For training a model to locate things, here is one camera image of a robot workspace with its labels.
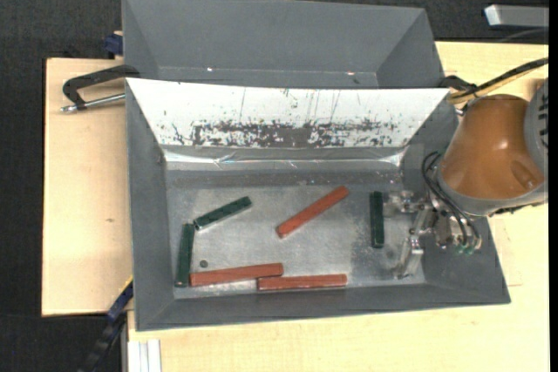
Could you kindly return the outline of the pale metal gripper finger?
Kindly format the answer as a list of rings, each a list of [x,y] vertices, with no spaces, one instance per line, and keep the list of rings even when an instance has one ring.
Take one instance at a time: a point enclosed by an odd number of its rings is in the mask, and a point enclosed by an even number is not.
[[[384,216],[395,216],[399,213],[417,213],[423,210],[428,203],[424,194],[410,190],[390,191],[383,193]]]
[[[417,234],[412,234],[406,238],[397,266],[397,277],[403,279],[415,275],[419,269],[423,254],[424,249],[420,246],[420,240]]]

